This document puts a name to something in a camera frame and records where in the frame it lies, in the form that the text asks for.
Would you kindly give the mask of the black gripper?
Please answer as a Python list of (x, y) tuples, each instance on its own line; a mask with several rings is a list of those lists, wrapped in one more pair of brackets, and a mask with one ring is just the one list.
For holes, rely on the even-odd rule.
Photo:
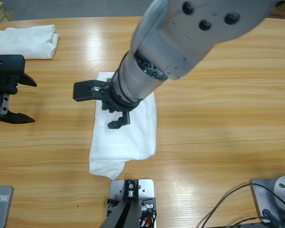
[(130, 113), (134, 108), (138, 106), (138, 102), (129, 102), (123, 100), (120, 96), (116, 94), (109, 94), (109, 102), (102, 101), (102, 110), (108, 111), (109, 113), (121, 113), (117, 120), (113, 120), (108, 123), (109, 129), (119, 129), (122, 126), (130, 124)]
[(37, 83), (26, 73), (19, 75), (19, 70), (0, 70), (0, 121), (11, 124), (35, 122), (31, 117), (8, 111), (9, 96), (18, 92), (17, 85), (37, 87)]

